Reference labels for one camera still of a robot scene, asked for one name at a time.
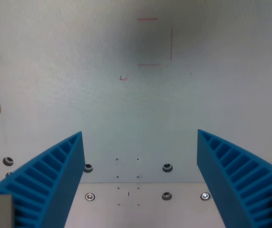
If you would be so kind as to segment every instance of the small hole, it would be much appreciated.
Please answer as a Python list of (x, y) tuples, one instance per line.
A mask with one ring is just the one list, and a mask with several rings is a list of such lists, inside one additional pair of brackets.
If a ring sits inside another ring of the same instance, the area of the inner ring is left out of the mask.
[(13, 165), (13, 159), (10, 157), (5, 157), (3, 158), (3, 164), (6, 166), (11, 166)]
[(93, 166), (91, 164), (86, 164), (83, 171), (86, 173), (90, 173), (93, 171)]
[(172, 198), (172, 194), (170, 192), (165, 192), (163, 195), (162, 195), (162, 199), (163, 200), (170, 200)]
[(163, 171), (164, 172), (171, 172), (173, 170), (173, 166), (169, 163), (166, 163), (163, 165)]

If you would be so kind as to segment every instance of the bolt head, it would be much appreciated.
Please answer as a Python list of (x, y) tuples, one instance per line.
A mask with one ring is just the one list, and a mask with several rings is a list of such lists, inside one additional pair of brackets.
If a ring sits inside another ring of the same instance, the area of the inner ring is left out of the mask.
[(208, 200), (208, 199), (210, 199), (210, 194), (208, 193), (208, 192), (204, 192), (204, 193), (202, 193), (201, 194), (201, 199), (202, 200)]
[(87, 193), (87, 194), (85, 195), (85, 199), (86, 199), (87, 201), (93, 201), (93, 200), (95, 199), (95, 195), (94, 195), (93, 193), (89, 192), (89, 193)]

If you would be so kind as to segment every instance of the screw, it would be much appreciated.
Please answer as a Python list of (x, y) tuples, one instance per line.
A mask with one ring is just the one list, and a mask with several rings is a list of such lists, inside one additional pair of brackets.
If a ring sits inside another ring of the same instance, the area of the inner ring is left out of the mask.
[(8, 177), (8, 175), (11, 175), (11, 174), (12, 174), (12, 172), (8, 172), (8, 173), (6, 173), (5, 177)]
[(204, 192), (203, 194), (201, 194), (201, 199), (202, 200), (208, 200), (210, 198), (211, 198), (211, 196), (210, 196), (210, 194), (208, 192)]
[(87, 201), (93, 201), (93, 200), (95, 199), (95, 195), (94, 195), (93, 193), (89, 192), (89, 193), (87, 193), (87, 194), (85, 195), (85, 199), (86, 199)]

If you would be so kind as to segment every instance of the ribbed structure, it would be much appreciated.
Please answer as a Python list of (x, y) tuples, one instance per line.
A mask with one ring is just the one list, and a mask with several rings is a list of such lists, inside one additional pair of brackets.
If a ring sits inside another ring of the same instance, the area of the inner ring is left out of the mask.
[(272, 165), (198, 130), (197, 165), (227, 228), (272, 228)]
[(0, 182), (16, 228), (63, 228), (85, 166), (82, 133), (61, 141)]

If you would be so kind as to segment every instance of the countersunk screw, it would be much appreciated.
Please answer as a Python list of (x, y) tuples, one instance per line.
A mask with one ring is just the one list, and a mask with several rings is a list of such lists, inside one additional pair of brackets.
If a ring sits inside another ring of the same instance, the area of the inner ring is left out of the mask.
[(204, 193), (201, 194), (201, 199), (202, 200), (208, 200), (210, 198), (211, 198), (211, 196), (210, 196), (210, 194), (208, 192), (204, 192)]

